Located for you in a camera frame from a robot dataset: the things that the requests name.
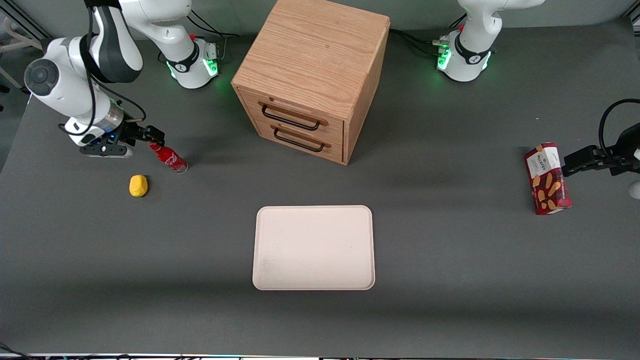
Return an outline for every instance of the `coca-cola bottle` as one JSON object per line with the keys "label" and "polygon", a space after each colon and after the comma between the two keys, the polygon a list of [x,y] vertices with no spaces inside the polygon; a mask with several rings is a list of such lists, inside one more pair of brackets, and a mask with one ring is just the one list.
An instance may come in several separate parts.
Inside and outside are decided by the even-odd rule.
{"label": "coca-cola bottle", "polygon": [[189,168],[189,164],[184,161],[172,148],[160,146],[154,142],[149,143],[151,150],[156,152],[156,156],[171,170],[178,174],[183,174]]}

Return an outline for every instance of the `black metal handle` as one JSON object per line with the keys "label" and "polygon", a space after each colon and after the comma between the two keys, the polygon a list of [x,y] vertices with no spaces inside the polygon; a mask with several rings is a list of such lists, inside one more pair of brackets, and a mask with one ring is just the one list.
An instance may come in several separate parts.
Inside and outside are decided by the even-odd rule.
{"label": "black metal handle", "polygon": [[311,147],[311,146],[305,145],[303,143],[299,143],[299,142],[295,142],[295,141],[287,139],[287,138],[283,138],[282,136],[278,136],[278,131],[279,130],[280,129],[277,128],[277,127],[273,130],[273,136],[275,136],[275,138],[278,139],[278,140],[282,140],[284,142],[288,142],[291,145],[295,145],[295,146],[298,146],[298,147],[301,147],[303,149],[306,149],[306,150],[309,150],[309,151],[313,151],[313,152],[321,152],[322,149],[324,149],[324,143],[320,143],[320,147],[315,148],[315,147]]}
{"label": "black metal handle", "polygon": [[315,131],[315,130],[318,130],[318,127],[320,126],[320,121],[317,121],[315,126],[306,126],[306,125],[303,125],[303,124],[299,124],[299,123],[297,123],[295,121],[287,120],[287,119],[285,119],[283,117],[272,115],[272,114],[267,112],[267,104],[262,105],[262,114],[264,116],[268,117],[269,119],[277,120],[279,122],[283,122],[285,124],[289,124],[289,125],[292,125],[292,126],[295,126],[295,127],[299,127],[300,129],[304,129],[304,130]]}

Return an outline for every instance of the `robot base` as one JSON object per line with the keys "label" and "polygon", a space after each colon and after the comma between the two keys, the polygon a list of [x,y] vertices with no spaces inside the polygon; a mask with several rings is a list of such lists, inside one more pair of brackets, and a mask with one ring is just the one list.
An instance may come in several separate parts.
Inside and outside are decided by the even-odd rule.
{"label": "robot base", "polygon": [[187,89],[197,89],[205,86],[218,75],[218,49],[216,44],[210,44],[202,39],[194,40],[199,48],[199,59],[187,72],[173,69],[167,62],[171,76]]}
{"label": "robot base", "polygon": [[477,64],[467,64],[465,58],[450,46],[459,33],[460,31],[454,30],[440,37],[440,41],[437,42],[439,44],[438,46],[440,46],[440,57],[438,57],[436,69],[444,72],[455,81],[472,81],[486,69],[489,57],[491,57],[491,52],[489,52],[483,60],[480,59]]}

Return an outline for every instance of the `plastic tray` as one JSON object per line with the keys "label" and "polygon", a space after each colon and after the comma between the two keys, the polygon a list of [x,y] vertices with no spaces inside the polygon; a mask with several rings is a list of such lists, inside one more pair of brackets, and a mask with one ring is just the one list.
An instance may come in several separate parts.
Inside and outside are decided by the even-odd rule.
{"label": "plastic tray", "polygon": [[258,211],[253,285],[260,290],[368,290],[376,280],[366,206]]}

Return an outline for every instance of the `wooden drawer cabinet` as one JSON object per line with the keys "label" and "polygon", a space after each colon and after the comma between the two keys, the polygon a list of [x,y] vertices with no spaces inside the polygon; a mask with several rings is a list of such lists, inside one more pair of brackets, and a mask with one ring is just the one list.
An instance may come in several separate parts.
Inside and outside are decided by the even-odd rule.
{"label": "wooden drawer cabinet", "polygon": [[347,164],[378,87],[389,18],[278,0],[232,80],[258,134]]}

